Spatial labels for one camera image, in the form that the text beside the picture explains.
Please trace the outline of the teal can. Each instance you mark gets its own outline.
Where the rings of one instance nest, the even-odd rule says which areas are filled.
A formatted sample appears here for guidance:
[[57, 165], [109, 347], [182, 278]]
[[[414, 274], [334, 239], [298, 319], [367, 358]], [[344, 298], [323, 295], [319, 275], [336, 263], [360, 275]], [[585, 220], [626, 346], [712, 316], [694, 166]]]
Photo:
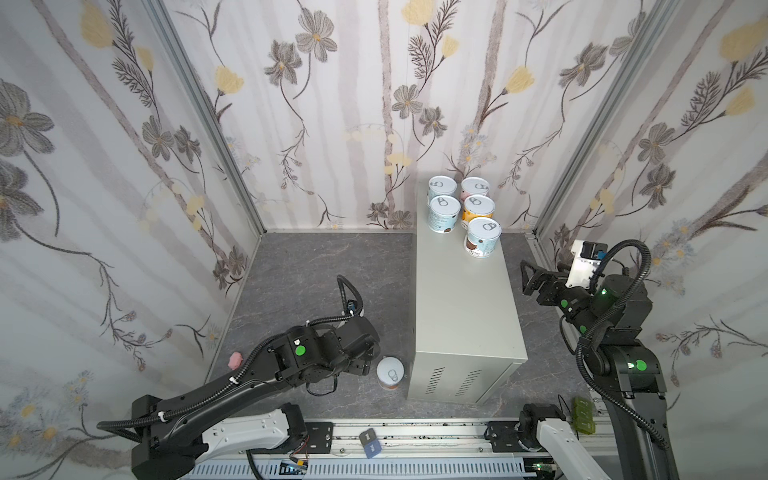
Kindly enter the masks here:
[[435, 196], [429, 202], [427, 225], [435, 233], [450, 233], [455, 227], [460, 211], [461, 204], [453, 196]]
[[475, 258], [487, 258], [494, 252], [501, 234], [502, 228], [497, 221], [488, 217], [476, 217], [468, 224], [465, 250]]

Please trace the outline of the yellow labelled can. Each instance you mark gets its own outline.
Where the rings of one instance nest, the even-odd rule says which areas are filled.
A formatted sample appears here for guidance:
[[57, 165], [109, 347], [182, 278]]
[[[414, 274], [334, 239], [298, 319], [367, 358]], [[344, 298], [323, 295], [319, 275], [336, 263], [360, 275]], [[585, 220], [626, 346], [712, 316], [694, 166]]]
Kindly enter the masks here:
[[463, 201], [462, 224], [467, 227], [475, 218], [491, 218], [495, 209], [495, 202], [491, 198], [480, 194], [470, 195]]

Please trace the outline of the pink labelled can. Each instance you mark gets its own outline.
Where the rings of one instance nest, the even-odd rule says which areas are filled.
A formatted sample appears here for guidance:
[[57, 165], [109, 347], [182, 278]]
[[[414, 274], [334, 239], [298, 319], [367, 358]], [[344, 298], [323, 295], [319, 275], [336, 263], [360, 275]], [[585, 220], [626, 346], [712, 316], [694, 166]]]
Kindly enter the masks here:
[[465, 177], [461, 182], [460, 200], [464, 201], [472, 195], [488, 196], [490, 184], [481, 177]]

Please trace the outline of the light blue labelled can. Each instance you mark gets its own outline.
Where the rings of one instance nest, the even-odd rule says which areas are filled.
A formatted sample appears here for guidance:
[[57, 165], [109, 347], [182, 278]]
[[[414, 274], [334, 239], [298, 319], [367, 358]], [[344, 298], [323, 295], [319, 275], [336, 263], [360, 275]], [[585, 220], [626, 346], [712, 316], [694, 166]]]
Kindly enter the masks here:
[[453, 178], [444, 175], [433, 176], [428, 181], [427, 202], [436, 196], [453, 196], [456, 189], [457, 183]]

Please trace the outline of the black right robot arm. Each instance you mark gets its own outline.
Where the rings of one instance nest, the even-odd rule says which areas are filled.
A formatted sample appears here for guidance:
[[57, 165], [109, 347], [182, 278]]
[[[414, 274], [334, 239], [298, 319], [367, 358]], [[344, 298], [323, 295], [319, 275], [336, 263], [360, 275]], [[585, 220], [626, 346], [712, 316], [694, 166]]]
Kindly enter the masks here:
[[645, 287], [651, 263], [647, 245], [628, 239], [613, 247], [586, 241], [571, 267], [521, 261], [520, 269], [524, 294], [558, 308], [579, 331], [577, 370], [606, 404], [623, 476], [676, 479], [661, 363], [638, 338], [653, 307]]

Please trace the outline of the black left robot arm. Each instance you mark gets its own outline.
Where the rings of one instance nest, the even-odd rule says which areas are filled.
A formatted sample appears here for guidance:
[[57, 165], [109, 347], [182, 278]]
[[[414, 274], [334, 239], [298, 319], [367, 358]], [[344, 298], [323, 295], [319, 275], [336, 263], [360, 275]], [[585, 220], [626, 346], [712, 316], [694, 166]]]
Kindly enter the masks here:
[[342, 374], [366, 376], [380, 354], [380, 337], [364, 317], [364, 300], [344, 276], [337, 284], [343, 312], [261, 341], [232, 372], [169, 399], [136, 399], [128, 420], [98, 429], [134, 442], [138, 479], [178, 479], [214, 451], [213, 429], [244, 408], [282, 392]]

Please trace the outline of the grey metal cabinet counter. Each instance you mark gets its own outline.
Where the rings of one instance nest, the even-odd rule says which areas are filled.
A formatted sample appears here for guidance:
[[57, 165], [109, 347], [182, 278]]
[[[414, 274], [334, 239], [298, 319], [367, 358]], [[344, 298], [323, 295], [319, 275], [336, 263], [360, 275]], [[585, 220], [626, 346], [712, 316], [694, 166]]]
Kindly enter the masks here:
[[411, 400], [481, 404], [528, 359], [502, 248], [472, 256], [466, 232], [432, 231], [417, 190]]

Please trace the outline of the orange can by cabinet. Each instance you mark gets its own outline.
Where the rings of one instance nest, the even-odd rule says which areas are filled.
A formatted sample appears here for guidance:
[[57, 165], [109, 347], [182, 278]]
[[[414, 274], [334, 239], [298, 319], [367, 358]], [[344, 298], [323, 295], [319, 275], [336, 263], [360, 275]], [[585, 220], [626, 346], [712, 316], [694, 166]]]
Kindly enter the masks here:
[[376, 376], [380, 386], [394, 390], [399, 387], [405, 375], [403, 362], [392, 356], [383, 357], [376, 367]]

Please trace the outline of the small blue grey module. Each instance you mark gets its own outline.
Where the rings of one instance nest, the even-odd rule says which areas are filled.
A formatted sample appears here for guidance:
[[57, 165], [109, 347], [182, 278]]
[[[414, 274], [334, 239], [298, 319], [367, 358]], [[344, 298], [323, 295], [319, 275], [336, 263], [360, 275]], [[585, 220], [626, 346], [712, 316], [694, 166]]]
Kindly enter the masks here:
[[368, 428], [361, 432], [359, 440], [367, 459], [372, 459], [382, 452], [381, 443], [373, 428]]

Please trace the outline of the green circuit board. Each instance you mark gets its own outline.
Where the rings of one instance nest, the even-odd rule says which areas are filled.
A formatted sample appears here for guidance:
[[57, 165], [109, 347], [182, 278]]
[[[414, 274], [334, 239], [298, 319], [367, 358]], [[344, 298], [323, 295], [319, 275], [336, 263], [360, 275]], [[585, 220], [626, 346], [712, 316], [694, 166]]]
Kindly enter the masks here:
[[593, 417], [593, 403], [591, 400], [576, 396], [572, 400], [572, 426], [579, 434], [594, 435], [596, 424]]

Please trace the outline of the small pink object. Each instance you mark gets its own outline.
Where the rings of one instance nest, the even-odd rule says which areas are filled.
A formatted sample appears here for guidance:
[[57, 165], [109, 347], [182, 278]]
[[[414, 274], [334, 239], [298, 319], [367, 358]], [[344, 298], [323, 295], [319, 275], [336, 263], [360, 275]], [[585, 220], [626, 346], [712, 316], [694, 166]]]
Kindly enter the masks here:
[[228, 360], [228, 368], [232, 371], [240, 368], [244, 362], [243, 355], [240, 352], [233, 352]]

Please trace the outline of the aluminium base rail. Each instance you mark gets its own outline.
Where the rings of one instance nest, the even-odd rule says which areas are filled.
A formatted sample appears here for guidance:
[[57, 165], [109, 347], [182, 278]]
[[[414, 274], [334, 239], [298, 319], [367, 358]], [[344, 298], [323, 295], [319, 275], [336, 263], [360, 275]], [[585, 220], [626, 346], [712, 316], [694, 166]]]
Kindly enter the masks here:
[[214, 451], [178, 479], [263, 479], [256, 460], [367, 459], [359, 434], [373, 428], [382, 452], [372, 459], [521, 458], [527, 479], [627, 479], [607, 419], [594, 435], [559, 418], [533, 427], [515, 419], [341, 419], [306, 422], [286, 410], [231, 418], [213, 429]]

